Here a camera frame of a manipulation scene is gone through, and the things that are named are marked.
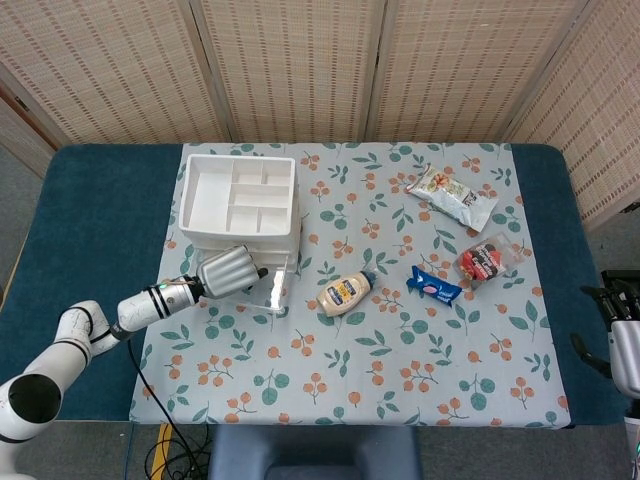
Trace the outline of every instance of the blue snack wrapper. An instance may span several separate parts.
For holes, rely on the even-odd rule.
[[[462,292],[460,287],[423,272],[417,265],[411,267],[411,272],[413,273],[413,278],[407,280],[407,286],[410,289],[416,288],[449,306]]]

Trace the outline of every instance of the table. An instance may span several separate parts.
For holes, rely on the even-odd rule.
[[[304,234],[284,313],[245,309],[256,295],[240,293],[147,329],[142,370],[176,421],[570,422],[509,144],[186,146],[159,280],[195,274],[199,252],[174,220],[186,158],[211,151],[295,159]],[[500,199],[482,235],[404,192],[429,163]],[[412,265],[469,287],[453,268],[457,256],[497,233],[524,259],[508,277],[467,288],[453,309],[408,291]],[[327,317],[317,292],[361,269],[377,273],[371,294],[346,315]],[[162,420],[148,397],[138,381],[132,420]]]
[[[626,402],[569,347],[567,333],[578,330],[596,353],[606,351],[597,311],[576,290],[596,277],[562,157],[544,146],[514,145],[513,154],[572,420],[617,421]],[[3,347],[9,338],[12,346],[0,353],[5,377],[47,345],[55,331],[52,311],[94,298],[113,315],[120,299],[155,281],[179,160],[180,146],[74,146],[57,154],[0,317]],[[134,226],[145,235],[132,234]],[[24,328],[27,319],[32,328]],[[20,335],[10,335],[15,331]],[[138,349],[141,341],[139,335]],[[133,382],[124,349],[96,359],[68,392],[62,418],[125,418]]]

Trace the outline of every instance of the bottle label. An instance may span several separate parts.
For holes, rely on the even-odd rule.
[[[329,296],[336,305],[348,303],[357,293],[349,280],[343,280],[337,287],[329,287]]]

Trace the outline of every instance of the tablecloth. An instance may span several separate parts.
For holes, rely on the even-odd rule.
[[[296,159],[303,235],[285,313],[203,300],[148,328],[143,372],[177,421],[570,422],[509,144],[185,146],[159,279],[197,264],[176,222],[190,153]],[[499,198],[481,235],[404,193],[428,163]],[[525,262],[471,291],[452,264],[498,232]],[[415,264],[467,287],[454,308],[407,290]],[[369,297],[342,317],[324,315],[317,291],[363,268],[379,276]],[[131,418],[163,420],[140,381]]]

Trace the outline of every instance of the red snack package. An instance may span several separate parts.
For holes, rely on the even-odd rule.
[[[504,233],[494,235],[462,252],[456,265],[471,287],[499,277],[522,262]]]

